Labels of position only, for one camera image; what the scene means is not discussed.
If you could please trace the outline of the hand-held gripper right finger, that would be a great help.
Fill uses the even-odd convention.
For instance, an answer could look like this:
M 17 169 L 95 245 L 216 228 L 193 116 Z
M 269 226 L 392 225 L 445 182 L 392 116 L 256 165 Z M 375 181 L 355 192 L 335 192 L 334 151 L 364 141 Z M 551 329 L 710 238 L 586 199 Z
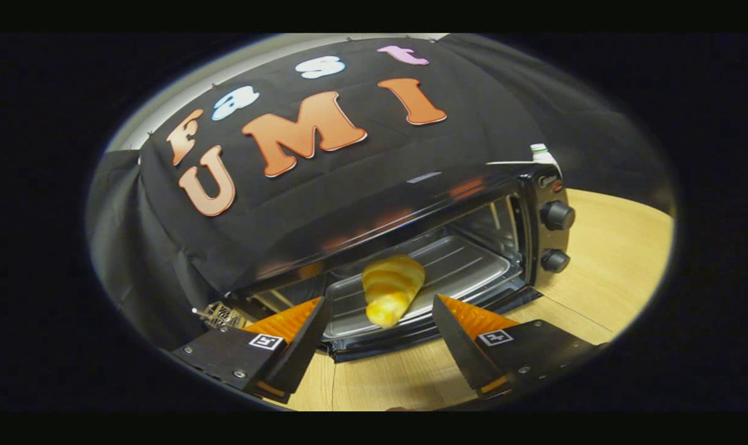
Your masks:
M 431 316 L 479 402 L 521 396 L 566 376 L 609 346 L 542 319 L 518 322 L 445 295 Z

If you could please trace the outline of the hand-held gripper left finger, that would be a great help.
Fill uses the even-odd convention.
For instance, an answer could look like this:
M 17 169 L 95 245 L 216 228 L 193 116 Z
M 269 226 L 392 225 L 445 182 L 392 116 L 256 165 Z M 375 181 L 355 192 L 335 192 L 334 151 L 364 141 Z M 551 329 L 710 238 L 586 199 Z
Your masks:
M 220 326 L 171 353 L 201 376 L 250 397 L 289 402 L 331 320 L 331 304 L 317 297 L 240 328 Z

